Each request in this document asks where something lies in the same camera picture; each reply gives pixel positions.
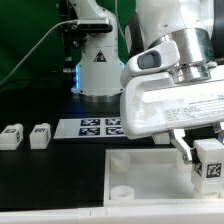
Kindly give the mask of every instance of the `warning label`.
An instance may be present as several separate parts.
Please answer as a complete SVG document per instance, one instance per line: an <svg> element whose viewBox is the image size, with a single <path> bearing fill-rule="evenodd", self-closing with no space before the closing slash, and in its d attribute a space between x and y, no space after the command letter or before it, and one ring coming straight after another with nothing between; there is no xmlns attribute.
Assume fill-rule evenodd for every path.
<svg viewBox="0 0 224 224"><path fill-rule="evenodd" d="M99 51L99 53L97 54L94 62L107 62L105 56L103 55L102 51Z"/></svg>

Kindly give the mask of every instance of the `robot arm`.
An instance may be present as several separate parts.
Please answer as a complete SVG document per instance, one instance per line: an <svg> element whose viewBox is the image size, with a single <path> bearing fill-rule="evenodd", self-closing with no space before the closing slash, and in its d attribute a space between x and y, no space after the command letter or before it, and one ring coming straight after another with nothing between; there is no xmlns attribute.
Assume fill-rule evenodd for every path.
<svg viewBox="0 0 224 224"><path fill-rule="evenodd" d="M162 4L136 0L135 18L138 15L143 52L129 60L121 75L121 83L126 86L120 103L125 134L134 139L169 133L186 163L192 162L192 157L182 139L184 129L214 126L224 119L224 68L211 63L215 61L210 39L212 13L207 17L201 13L211 2L215 4L199 0L162 0ZM129 44L133 42L132 30L129 24ZM173 42L176 62L163 67L165 58L171 59L163 49L174 47ZM129 45L129 52L134 52L133 46L137 45ZM138 59L155 49L164 56L161 66L142 69Z"/></svg>
<svg viewBox="0 0 224 224"><path fill-rule="evenodd" d="M96 0L69 0L69 7L77 15L77 22L68 28L71 43L82 54L74 69L74 98L94 103L118 101L123 63L118 57L116 17Z"/></svg>

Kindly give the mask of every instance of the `green backdrop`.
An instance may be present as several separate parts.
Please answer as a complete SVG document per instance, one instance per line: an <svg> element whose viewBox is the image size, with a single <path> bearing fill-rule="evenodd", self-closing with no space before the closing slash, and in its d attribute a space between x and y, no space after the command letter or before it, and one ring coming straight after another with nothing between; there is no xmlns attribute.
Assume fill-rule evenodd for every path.
<svg viewBox="0 0 224 224"><path fill-rule="evenodd" d="M115 0L97 0L98 4L114 13ZM55 24L60 22L56 9L57 0L0 0L0 80L2 80ZM134 0L119 0L119 19L123 27L135 9ZM76 62L78 51L73 51ZM119 36L119 56L127 61L127 50ZM8 81L36 79L41 75L63 68L64 52L62 38L53 32L32 56ZM4 89L22 88L28 82L18 82ZM41 82L41 86L54 86L54 82Z"/></svg>

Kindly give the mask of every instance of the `black tabletop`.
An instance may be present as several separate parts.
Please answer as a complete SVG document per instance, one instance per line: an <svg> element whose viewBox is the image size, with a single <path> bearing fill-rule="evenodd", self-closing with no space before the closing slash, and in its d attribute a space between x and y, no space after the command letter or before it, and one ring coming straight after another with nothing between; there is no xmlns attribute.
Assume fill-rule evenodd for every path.
<svg viewBox="0 0 224 224"><path fill-rule="evenodd" d="M36 124L47 122L53 136L59 119L119 116L119 102L79 102L60 89L1 92L0 132L21 123L24 140L15 151L0 151L0 210L103 206L106 149L161 146L152 138L51 139L46 150L35 151L30 149L29 134ZM209 128L187 133L189 143L213 135Z"/></svg>

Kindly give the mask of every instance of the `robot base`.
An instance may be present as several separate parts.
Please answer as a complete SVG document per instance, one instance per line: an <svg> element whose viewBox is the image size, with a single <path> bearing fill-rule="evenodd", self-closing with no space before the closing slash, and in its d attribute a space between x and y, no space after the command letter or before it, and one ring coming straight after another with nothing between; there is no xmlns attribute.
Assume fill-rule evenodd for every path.
<svg viewBox="0 0 224 224"><path fill-rule="evenodd" d="M80 100L88 103L111 103L111 102L119 102L121 93L105 96L88 96L81 93L72 92L72 97L75 100Z"/></svg>

